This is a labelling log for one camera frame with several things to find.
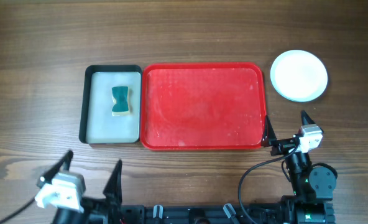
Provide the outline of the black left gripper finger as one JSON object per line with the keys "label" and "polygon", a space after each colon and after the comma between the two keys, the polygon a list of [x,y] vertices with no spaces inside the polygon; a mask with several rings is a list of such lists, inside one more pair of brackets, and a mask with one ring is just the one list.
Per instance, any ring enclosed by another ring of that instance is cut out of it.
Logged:
{"label": "black left gripper finger", "polygon": [[118,160],[103,190],[106,199],[115,205],[122,204],[121,174],[122,160]]}
{"label": "black left gripper finger", "polygon": [[72,158],[73,158],[73,151],[68,150],[56,164],[54,164],[51,168],[49,168],[49,170],[46,170],[38,178],[36,186],[41,189],[45,184],[51,184],[52,179],[61,170],[69,170]]}

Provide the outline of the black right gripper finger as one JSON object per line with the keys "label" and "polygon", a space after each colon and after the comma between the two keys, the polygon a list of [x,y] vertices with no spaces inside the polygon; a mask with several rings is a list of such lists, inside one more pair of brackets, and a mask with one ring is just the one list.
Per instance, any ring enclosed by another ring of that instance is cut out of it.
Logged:
{"label": "black right gripper finger", "polygon": [[271,125],[269,117],[266,115],[265,121],[264,121],[264,132],[262,135],[261,146],[269,147],[269,146],[274,146],[276,144],[277,144],[277,138],[276,138],[274,129]]}
{"label": "black right gripper finger", "polygon": [[303,126],[315,124],[305,110],[301,110],[301,122]]}

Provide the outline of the white plate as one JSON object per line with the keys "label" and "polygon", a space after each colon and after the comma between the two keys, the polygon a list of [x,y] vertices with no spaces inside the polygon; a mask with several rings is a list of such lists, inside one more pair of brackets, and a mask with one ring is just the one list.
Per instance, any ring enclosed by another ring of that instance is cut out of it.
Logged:
{"label": "white plate", "polygon": [[273,61],[270,81],[284,98],[304,103],[317,99],[325,92],[328,71],[314,54],[304,50],[288,50]]}

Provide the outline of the green yellow sponge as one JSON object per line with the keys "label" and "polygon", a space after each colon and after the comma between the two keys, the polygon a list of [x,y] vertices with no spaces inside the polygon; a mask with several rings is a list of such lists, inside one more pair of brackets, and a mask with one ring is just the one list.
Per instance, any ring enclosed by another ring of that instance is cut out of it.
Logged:
{"label": "green yellow sponge", "polygon": [[129,87],[128,86],[115,86],[112,87],[112,115],[121,116],[130,113],[129,106]]}

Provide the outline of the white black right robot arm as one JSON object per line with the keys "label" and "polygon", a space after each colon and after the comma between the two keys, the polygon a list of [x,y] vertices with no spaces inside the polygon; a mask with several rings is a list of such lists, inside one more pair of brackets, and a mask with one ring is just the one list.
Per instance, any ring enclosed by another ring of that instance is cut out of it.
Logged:
{"label": "white black right robot arm", "polygon": [[324,131],[301,112],[302,126],[291,138],[278,140],[271,122],[265,118],[262,145],[271,147],[272,156],[284,156],[282,169],[292,186],[293,195],[284,195],[273,205],[260,209],[262,223],[315,223],[336,222],[333,191],[338,173],[325,163],[312,163],[309,152],[319,147]]}

